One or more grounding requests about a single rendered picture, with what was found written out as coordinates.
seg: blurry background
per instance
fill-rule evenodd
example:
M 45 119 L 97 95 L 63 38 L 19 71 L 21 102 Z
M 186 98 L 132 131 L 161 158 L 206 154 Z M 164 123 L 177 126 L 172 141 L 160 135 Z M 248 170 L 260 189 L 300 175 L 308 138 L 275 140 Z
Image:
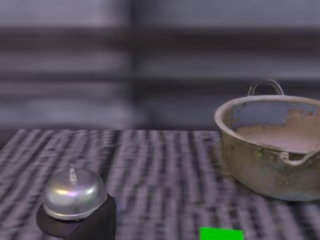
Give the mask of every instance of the blurry background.
M 318 0 L 0 4 L 0 128 L 217 129 L 266 78 L 320 99 Z

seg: rusty metal pot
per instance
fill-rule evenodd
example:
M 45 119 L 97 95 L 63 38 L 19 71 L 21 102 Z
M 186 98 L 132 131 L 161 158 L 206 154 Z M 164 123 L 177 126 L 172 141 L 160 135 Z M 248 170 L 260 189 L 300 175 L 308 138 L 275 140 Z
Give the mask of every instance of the rusty metal pot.
M 277 95 L 254 95 L 260 84 Z M 286 96 L 274 80 L 256 81 L 246 97 L 220 106 L 222 157 L 233 178 L 285 201 L 320 199 L 320 101 Z

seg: table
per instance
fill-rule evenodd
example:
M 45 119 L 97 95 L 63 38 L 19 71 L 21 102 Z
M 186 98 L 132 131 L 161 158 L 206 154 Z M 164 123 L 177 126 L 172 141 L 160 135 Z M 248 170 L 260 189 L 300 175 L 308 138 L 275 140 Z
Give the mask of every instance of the table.
M 215 131 L 19 130 L 0 151 L 0 240 L 54 240 L 35 214 L 48 179 L 97 171 L 120 210 L 117 239 L 195 240 L 199 227 L 245 240 L 318 240 L 317 202 L 287 203 L 224 177 Z

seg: black bell base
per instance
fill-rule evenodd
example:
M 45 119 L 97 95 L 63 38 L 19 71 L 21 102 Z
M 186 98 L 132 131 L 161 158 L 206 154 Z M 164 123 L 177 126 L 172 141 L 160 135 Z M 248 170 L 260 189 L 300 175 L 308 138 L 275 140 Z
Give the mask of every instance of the black bell base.
M 116 202 L 108 195 L 97 210 L 80 221 L 54 219 L 46 214 L 42 204 L 36 213 L 36 223 L 45 234 L 65 240 L 115 240 Z

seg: pot rim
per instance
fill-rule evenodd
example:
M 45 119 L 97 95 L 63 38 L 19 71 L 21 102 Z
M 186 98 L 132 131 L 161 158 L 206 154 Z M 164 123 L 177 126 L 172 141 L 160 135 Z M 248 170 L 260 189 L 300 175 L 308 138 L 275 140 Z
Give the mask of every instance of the pot rim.
M 301 97 L 301 96 L 287 96 L 287 95 L 254 95 L 254 96 L 245 96 L 245 97 L 240 97 L 240 98 L 235 98 L 232 100 L 229 100 L 219 106 L 215 113 L 214 113 L 214 120 L 217 124 L 217 126 L 220 128 L 221 131 L 224 133 L 228 134 L 231 137 L 234 137 L 235 139 L 244 142 L 245 144 L 249 144 L 251 146 L 254 146 L 256 148 L 263 148 L 264 150 L 269 150 L 269 151 L 277 151 L 277 152 L 287 152 L 287 153 L 293 153 L 293 154 L 301 154 L 305 155 L 308 153 L 308 151 L 295 151 L 287 148 L 282 148 L 282 147 L 277 147 L 277 146 L 272 146 L 268 144 L 263 144 L 259 143 L 253 140 L 246 139 L 242 137 L 240 134 L 236 133 L 225 123 L 223 122 L 223 115 L 224 113 L 237 105 L 241 104 L 246 104 L 250 102 L 262 102 L 262 101 L 274 101 L 274 102 L 287 102 L 287 103 L 304 103 L 304 104 L 310 104 L 310 105 L 315 105 L 320 108 L 320 100 L 312 99 L 312 98 L 307 98 L 307 97 Z

